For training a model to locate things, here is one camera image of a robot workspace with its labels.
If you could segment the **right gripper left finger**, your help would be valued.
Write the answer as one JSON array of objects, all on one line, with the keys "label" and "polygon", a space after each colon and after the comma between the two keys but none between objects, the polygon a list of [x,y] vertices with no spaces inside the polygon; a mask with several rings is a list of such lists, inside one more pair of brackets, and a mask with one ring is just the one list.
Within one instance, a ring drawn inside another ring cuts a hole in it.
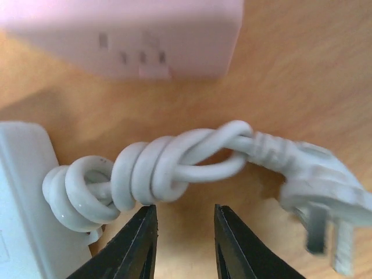
[{"label": "right gripper left finger", "polygon": [[143,206],[70,279],[154,278],[158,220],[156,206]]}]

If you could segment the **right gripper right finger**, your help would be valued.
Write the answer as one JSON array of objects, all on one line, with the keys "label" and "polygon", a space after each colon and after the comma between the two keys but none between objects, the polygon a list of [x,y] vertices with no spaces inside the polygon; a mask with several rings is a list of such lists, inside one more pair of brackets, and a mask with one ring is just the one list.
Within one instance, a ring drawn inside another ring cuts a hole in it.
[{"label": "right gripper right finger", "polygon": [[215,205],[214,239],[218,278],[304,277],[273,253],[229,206]]}]

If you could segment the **white power strip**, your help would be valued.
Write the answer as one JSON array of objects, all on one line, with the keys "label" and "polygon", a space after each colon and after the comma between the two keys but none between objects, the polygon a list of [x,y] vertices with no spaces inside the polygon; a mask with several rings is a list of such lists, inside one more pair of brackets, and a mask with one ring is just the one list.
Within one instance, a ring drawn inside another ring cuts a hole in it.
[{"label": "white power strip", "polygon": [[1,123],[1,278],[68,278],[90,260],[89,236],[61,225],[43,196],[58,165],[43,127]]}]

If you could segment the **pink cube adapter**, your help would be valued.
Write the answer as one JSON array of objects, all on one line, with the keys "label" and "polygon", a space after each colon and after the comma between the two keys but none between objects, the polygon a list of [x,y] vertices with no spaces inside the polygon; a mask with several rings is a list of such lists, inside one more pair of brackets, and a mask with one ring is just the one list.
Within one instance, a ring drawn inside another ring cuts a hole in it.
[{"label": "pink cube adapter", "polygon": [[113,78],[228,72],[243,1],[2,1],[1,29]]}]

